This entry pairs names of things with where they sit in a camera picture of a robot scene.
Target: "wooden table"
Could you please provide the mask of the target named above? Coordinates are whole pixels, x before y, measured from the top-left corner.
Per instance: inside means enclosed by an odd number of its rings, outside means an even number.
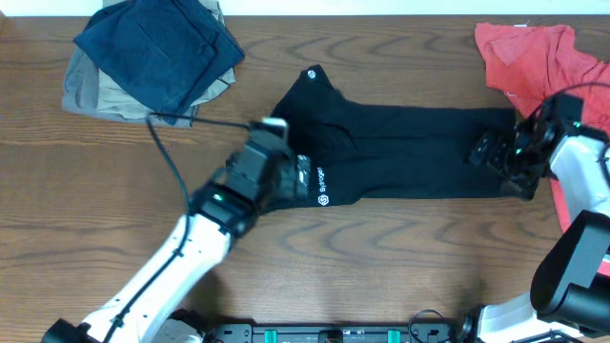
[[[607,17],[230,17],[246,51],[237,83],[199,115],[259,118],[312,64],[347,98],[425,107],[509,107],[485,87],[476,22],[567,23],[578,48],[610,58]],[[0,35],[0,341],[35,342],[113,296],[182,213],[144,126],[60,108],[87,18],[10,18]],[[163,129],[190,190],[244,134]],[[560,235],[549,187],[534,201],[363,200],[262,217],[186,303],[277,322],[398,322],[452,316],[528,290]]]

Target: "folded black shirt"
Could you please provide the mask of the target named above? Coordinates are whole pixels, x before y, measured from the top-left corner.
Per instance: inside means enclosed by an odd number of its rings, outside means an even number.
[[[74,43],[154,111],[183,113],[244,58],[231,34],[197,0],[125,1],[93,18]]]
[[[487,131],[511,132],[512,109],[359,105],[320,66],[303,71],[272,116],[289,124],[289,145],[312,158],[306,199],[270,211],[353,204],[360,198],[501,197],[502,179],[467,157]]]

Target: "white background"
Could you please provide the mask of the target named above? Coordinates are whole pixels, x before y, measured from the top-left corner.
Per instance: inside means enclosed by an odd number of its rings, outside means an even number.
[[[610,14],[610,0],[220,0],[227,15]],[[92,15],[102,0],[0,0],[8,16]]]

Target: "green component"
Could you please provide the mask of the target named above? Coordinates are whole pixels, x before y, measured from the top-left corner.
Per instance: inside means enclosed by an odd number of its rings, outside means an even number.
[[[277,331],[266,330],[265,331],[265,343],[277,343]]]
[[[400,331],[388,330],[388,343],[400,343]]]

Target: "crumpled red fabric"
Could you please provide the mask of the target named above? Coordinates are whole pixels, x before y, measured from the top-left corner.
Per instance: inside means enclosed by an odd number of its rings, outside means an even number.
[[[608,64],[574,48],[576,34],[567,25],[514,27],[477,24],[475,39],[486,66],[487,86],[504,92],[524,115],[549,95],[584,82],[610,83]],[[584,87],[568,91],[584,100],[581,122],[610,134],[610,90]],[[570,214],[559,182],[551,180],[561,229]],[[600,272],[610,275],[610,263]]]

